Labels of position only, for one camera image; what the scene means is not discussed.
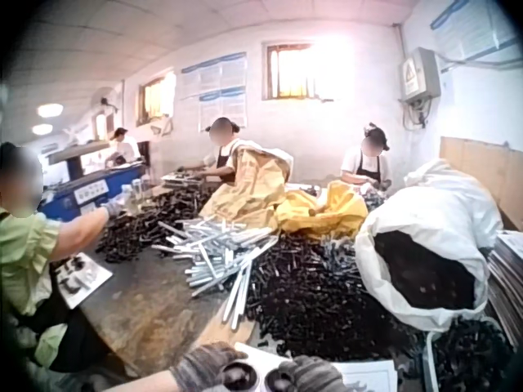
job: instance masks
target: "black apron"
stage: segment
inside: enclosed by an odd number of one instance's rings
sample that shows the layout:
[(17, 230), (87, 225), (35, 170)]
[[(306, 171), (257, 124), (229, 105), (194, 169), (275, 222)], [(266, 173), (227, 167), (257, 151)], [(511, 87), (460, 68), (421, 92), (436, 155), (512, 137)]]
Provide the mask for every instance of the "black apron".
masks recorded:
[(358, 167), (358, 170), (356, 171), (356, 174), (358, 176), (367, 176), (372, 178), (373, 180), (376, 180), (377, 182), (382, 182), (382, 173), (379, 170), (379, 156), (376, 157), (378, 160), (378, 171), (368, 171), (363, 169), (363, 153), (360, 151), (360, 166)]
[[(0, 223), (9, 215), (8, 212), (0, 214)], [(50, 265), (49, 274), (51, 275), (51, 296), (38, 305), (32, 316), (19, 314), (12, 307), (10, 307), (10, 311), (18, 320), (19, 325), (28, 327), (37, 334), (38, 339), (49, 327), (62, 323), (67, 324), (67, 331), (58, 347), (58, 355), (50, 369), (64, 373), (81, 372), (92, 364), (101, 361), (110, 350), (98, 337), (80, 308), (69, 309), (60, 294), (52, 265)], [(31, 349), (27, 354), (34, 362), (37, 362), (32, 358), (34, 349)]]
[[(236, 141), (230, 147), (230, 151), (232, 151), (233, 147), (236, 145), (237, 142), (238, 141)], [(227, 164), (229, 157), (230, 157), (230, 153), (229, 153), (229, 155), (221, 155), (221, 147), (220, 147), (220, 151), (218, 152), (218, 160), (216, 162), (216, 169), (219, 169), (220, 167), (224, 167)], [(221, 182), (225, 182), (227, 184), (234, 184), (234, 182), (236, 180), (236, 173), (230, 173), (225, 176), (220, 176), (220, 178), (221, 178)]]

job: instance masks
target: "electrical box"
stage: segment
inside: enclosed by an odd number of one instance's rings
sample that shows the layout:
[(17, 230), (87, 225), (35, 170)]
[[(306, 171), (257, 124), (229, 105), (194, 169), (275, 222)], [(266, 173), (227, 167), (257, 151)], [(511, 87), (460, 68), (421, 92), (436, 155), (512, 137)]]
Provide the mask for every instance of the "electrical box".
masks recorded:
[(400, 66), (401, 100), (410, 104), (416, 100), (441, 95), (440, 73), (434, 51), (418, 47)]

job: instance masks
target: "gray glove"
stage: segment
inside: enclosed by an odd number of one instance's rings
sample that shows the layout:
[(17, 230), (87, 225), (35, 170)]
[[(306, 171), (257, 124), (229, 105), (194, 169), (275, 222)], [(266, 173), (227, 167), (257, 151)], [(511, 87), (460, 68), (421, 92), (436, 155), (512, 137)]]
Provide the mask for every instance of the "gray glove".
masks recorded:
[(291, 392), (349, 392), (340, 372), (329, 362), (317, 357), (300, 356), (294, 362), (282, 362), (279, 370), (291, 377)]
[(130, 194), (122, 192), (109, 200), (106, 204), (102, 204), (102, 207), (105, 207), (109, 213), (109, 218), (116, 218), (120, 215), (120, 212), (122, 212), (130, 197)]
[(179, 390), (200, 392), (220, 383), (220, 371), (238, 359), (247, 355), (236, 351), (224, 341), (211, 345), (202, 345), (184, 355), (171, 373), (177, 381)]

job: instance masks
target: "stack of paper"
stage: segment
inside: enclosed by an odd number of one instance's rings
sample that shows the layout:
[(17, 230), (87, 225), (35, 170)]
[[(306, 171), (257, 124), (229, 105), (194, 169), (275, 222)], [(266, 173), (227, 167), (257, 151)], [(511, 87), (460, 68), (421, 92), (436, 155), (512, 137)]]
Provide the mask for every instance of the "stack of paper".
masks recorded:
[[(236, 343), (235, 348), (248, 355), (245, 362), (251, 364), (260, 376), (260, 382), (256, 392), (266, 392), (264, 385), (265, 376), (271, 370), (277, 368), (287, 358), (270, 354), (265, 351), (255, 349), (248, 345)], [(375, 362), (350, 362), (333, 363), (333, 366), (342, 374), (343, 383), (348, 387), (356, 387), (362, 392), (397, 392), (398, 373), (394, 369), (394, 363), (388, 361)]]
[(489, 256), (489, 301), (514, 347), (523, 337), (523, 233), (503, 231)]
[(60, 294), (70, 309), (76, 308), (90, 296), (113, 273), (98, 265), (91, 257), (84, 253), (77, 255), (83, 263), (82, 268), (76, 268), (74, 258), (68, 260), (56, 270), (56, 279)]

